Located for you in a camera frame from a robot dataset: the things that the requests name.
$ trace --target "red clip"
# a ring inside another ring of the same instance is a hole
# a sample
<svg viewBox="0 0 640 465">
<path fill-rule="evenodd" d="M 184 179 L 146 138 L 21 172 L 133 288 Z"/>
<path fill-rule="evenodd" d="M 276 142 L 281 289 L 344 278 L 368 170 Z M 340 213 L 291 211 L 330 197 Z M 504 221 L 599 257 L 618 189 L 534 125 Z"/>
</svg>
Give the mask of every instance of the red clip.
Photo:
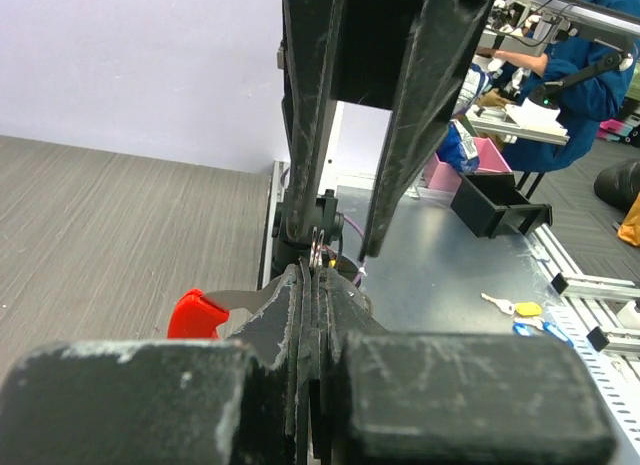
<svg viewBox="0 0 640 465">
<path fill-rule="evenodd" d="M 171 314 L 167 338 L 220 338 L 216 328 L 229 319 L 229 311 L 203 295 L 194 288 L 180 299 Z"/>
</svg>

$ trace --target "black plastic box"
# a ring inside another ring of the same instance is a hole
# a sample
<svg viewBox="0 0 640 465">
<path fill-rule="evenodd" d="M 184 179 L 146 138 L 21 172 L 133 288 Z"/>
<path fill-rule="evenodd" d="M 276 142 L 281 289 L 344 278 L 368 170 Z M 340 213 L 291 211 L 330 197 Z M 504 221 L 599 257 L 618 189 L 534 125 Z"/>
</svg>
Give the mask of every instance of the black plastic box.
<svg viewBox="0 0 640 465">
<path fill-rule="evenodd" d="M 549 204 L 532 205 L 516 190 L 513 173 L 463 173 L 451 208 L 478 237 L 526 235 L 551 225 Z"/>
</svg>

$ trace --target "blue shirt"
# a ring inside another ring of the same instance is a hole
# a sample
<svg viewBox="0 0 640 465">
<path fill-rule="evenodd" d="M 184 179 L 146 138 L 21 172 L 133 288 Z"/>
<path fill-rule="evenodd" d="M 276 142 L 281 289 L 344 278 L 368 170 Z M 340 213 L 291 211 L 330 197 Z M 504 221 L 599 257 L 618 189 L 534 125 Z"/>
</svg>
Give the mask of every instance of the blue shirt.
<svg viewBox="0 0 640 465">
<path fill-rule="evenodd" d="M 629 15 L 640 16 L 640 0 L 584 0 Z M 640 40 L 636 41 L 634 57 L 638 58 Z M 519 104 L 542 82 L 558 80 L 600 60 L 611 48 L 591 43 L 579 37 L 547 47 L 549 63 L 542 78 L 535 73 L 527 79 Z M 505 65 L 499 81 L 510 79 L 516 70 Z M 615 118 L 633 78 L 633 67 L 611 71 L 562 91 L 558 122 L 567 129 L 569 142 L 565 146 L 518 139 L 508 145 L 504 158 L 512 170 L 549 172 L 571 165 L 591 150 L 600 122 Z"/>
</svg>

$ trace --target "gray carpet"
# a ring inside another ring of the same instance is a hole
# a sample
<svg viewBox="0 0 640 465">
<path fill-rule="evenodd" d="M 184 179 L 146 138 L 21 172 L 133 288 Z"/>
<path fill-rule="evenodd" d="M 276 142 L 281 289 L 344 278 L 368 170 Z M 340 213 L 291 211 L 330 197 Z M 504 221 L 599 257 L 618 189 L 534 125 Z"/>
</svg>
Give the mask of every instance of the gray carpet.
<svg viewBox="0 0 640 465">
<path fill-rule="evenodd" d="M 631 158 L 640 159 L 640 149 L 598 140 L 585 158 L 547 174 L 532 198 L 553 205 L 551 229 L 584 273 L 640 280 L 640 248 L 619 240 L 612 226 L 624 213 L 593 193 L 601 170 Z"/>
<path fill-rule="evenodd" d="M 269 177 L 0 138 L 0 378 L 25 350 L 164 337 L 192 287 L 255 290 Z"/>
</svg>

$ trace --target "orange bag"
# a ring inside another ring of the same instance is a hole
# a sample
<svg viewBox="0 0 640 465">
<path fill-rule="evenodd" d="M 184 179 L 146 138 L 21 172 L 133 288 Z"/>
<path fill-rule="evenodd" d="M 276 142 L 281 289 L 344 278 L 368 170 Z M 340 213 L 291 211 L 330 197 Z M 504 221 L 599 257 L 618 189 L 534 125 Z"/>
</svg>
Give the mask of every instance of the orange bag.
<svg viewBox="0 0 640 465">
<path fill-rule="evenodd" d="M 634 247 L 640 247 L 640 193 L 618 230 L 618 238 Z"/>
</svg>

